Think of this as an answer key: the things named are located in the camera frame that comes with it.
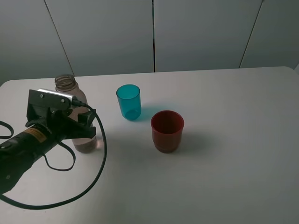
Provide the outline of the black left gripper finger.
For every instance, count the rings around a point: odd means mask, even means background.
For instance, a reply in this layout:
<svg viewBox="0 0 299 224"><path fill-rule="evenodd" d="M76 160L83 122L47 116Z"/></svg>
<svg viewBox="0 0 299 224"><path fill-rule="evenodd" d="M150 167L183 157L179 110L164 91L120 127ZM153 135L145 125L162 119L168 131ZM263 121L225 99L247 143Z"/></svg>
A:
<svg viewBox="0 0 299 224"><path fill-rule="evenodd" d="M87 109L81 108L77 115L78 123L83 124L86 127L92 127L95 119L94 112Z"/></svg>
<svg viewBox="0 0 299 224"><path fill-rule="evenodd" d="M67 127L67 139L92 139L96 135L96 127L71 125Z"/></svg>

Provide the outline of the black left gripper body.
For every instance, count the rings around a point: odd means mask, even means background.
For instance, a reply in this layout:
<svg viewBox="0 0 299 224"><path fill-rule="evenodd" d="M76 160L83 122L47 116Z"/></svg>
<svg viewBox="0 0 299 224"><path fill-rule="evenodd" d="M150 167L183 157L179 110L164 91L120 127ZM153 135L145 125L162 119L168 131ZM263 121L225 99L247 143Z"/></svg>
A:
<svg viewBox="0 0 299 224"><path fill-rule="evenodd" d="M77 122L69 118L72 109L29 106L25 133L36 140L67 140L77 138Z"/></svg>

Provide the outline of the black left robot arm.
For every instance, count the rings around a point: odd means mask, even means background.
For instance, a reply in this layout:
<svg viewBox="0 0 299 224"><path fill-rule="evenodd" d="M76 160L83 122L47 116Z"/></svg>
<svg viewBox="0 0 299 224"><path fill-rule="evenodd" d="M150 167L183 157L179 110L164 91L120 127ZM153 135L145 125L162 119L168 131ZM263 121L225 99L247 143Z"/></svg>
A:
<svg viewBox="0 0 299 224"><path fill-rule="evenodd" d="M27 111L26 130L0 145L0 192L13 189L23 174L63 140L93 138L96 128L92 126L95 111L78 115L77 120L69 118L71 109L50 108Z"/></svg>

